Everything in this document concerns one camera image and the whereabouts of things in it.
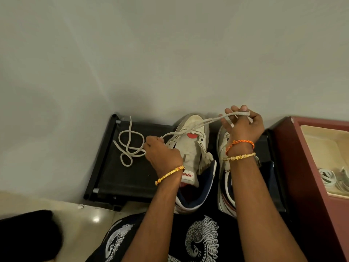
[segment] white wall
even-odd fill
[[[114,111],[269,126],[348,98],[349,0],[0,0],[0,190],[79,201]]]

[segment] gold bangle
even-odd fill
[[[223,158],[223,161],[235,161],[235,160],[240,160],[240,159],[244,159],[250,156],[255,156],[256,153],[250,153],[250,154],[244,154],[244,155],[238,155],[238,156],[233,156],[233,157],[229,157],[229,158]]]
[[[161,183],[162,180],[164,180],[166,177],[168,177],[169,175],[173,174],[174,172],[177,172],[179,170],[185,170],[184,166],[180,166],[180,167],[176,167],[174,170],[172,170],[171,172],[167,173],[166,175],[164,175],[162,178],[159,178],[157,181],[155,181],[155,185],[159,185]]]

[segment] loose shoelace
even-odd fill
[[[241,116],[249,116],[250,115],[250,112],[248,111],[236,111],[236,112],[232,112],[232,113],[229,113],[229,114],[225,114],[223,116],[220,116],[220,117],[216,117],[216,118],[207,118],[207,119],[204,119],[202,122],[198,123],[198,124],[194,124],[191,128],[187,129],[186,131],[181,131],[181,132],[169,132],[169,133],[166,133],[164,136],[161,136],[160,138],[164,138],[166,136],[169,136],[169,135],[173,135],[173,137],[171,139],[169,139],[168,143],[175,140],[176,138],[179,138],[181,137],[182,135],[185,135],[191,131],[194,131],[194,130],[197,130],[198,128],[201,128],[207,124],[210,124],[212,122],[215,122],[217,120],[220,120],[222,118],[226,118],[226,117],[229,117],[229,116],[237,116],[237,115],[241,115]],[[143,149],[143,145],[145,143],[145,140],[144,140],[144,136],[139,133],[139,132],[136,132],[136,131],[132,131],[131,130],[132,128],[132,119],[131,119],[131,116],[130,116],[130,125],[129,125],[129,129],[128,130],[125,130],[125,131],[122,131],[119,133],[119,136],[118,136],[118,139],[119,139],[119,142],[122,146],[125,147],[125,150],[123,150],[120,145],[118,145],[118,143],[113,140],[114,144],[116,145],[116,147],[121,151],[121,155],[120,155],[120,160],[121,160],[121,163],[126,166],[126,167],[130,167],[133,163],[133,159],[132,157],[141,157],[141,156],[144,156],[146,154],[146,151]],[[125,145],[124,143],[121,142],[121,135],[123,133],[126,133],[128,132],[129,133],[129,141],[127,142],[127,144]],[[142,141],[142,145],[141,147],[139,148],[136,148],[136,147],[130,147],[130,142],[131,142],[131,134],[132,133],[135,133],[135,134],[138,134],[142,137],[143,141]],[[130,163],[129,164],[125,164],[124,163],[124,160],[123,160],[123,156],[126,155],[129,159],[130,159]]]

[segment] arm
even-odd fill
[[[146,141],[144,144],[146,158],[155,168],[159,178],[183,165],[179,150],[168,149],[163,144],[163,139],[148,136]],[[156,194],[122,262],[167,261],[174,203],[181,177],[182,171],[175,172],[158,185]]]
[[[236,106],[232,106],[231,109],[239,110]],[[242,106],[240,110],[246,111],[247,107]],[[245,139],[256,142],[263,133],[261,116],[253,111],[250,113],[253,123],[250,123],[247,117],[239,116],[238,119],[232,119],[234,123],[232,128],[227,121],[222,120],[231,141]],[[228,156],[250,153],[252,153],[250,144],[239,143],[229,150]],[[230,169],[245,260],[247,262],[307,261],[275,208],[254,158],[230,161]]]

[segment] white sneaker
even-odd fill
[[[189,114],[177,127],[176,132],[185,133],[203,123],[203,115]],[[212,154],[207,152],[208,138],[209,126],[203,124],[202,127],[186,134],[175,135],[166,143],[170,149],[177,148],[180,151],[185,167],[176,197],[175,213],[185,214],[196,211],[211,190],[217,163],[213,160]],[[194,200],[186,200],[181,191],[184,187],[187,192],[196,194]]]
[[[236,218],[236,206],[230,174],[230,163],[229,161],[223,161],[223,158],[227,158],[225,155],[225,146],[229,141],[229,137],[229,133],[222,126],[217,136],[217,154],[219,156],[220,164],[217,203],[220,211]],[[259,158],[257,156],[254,158],[257,165],[260,167]]]

